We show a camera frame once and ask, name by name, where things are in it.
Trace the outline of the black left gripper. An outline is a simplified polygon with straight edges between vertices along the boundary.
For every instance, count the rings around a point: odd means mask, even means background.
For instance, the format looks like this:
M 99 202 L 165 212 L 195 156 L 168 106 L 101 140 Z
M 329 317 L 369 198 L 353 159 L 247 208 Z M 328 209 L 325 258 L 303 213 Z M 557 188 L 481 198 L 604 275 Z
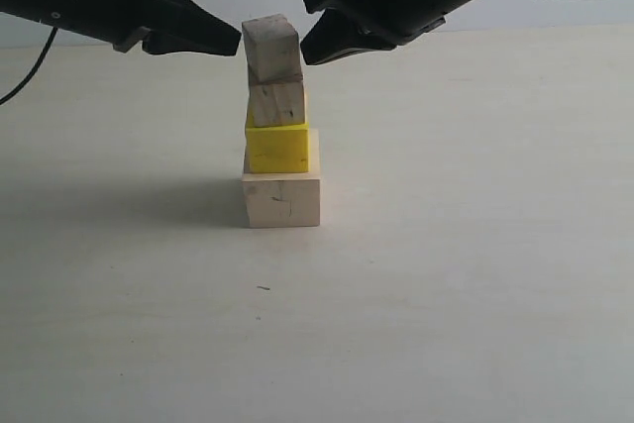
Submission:
M 146 0 L 53 0 L 53 25 L 110 44 L 126 53 L 142 43 L 145 53 L 234 56 L 241 33 L 192 0 L 156 0 L 151 31 L 139 20 Z

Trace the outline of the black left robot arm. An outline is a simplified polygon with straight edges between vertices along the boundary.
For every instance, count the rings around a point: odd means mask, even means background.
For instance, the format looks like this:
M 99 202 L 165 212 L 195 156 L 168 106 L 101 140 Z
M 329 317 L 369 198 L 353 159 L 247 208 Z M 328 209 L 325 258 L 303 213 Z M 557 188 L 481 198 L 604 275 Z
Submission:
M 4 13 L 110 44 L 119 53 L 236 54 L 239 30 L 192 0 L 1 0 Z

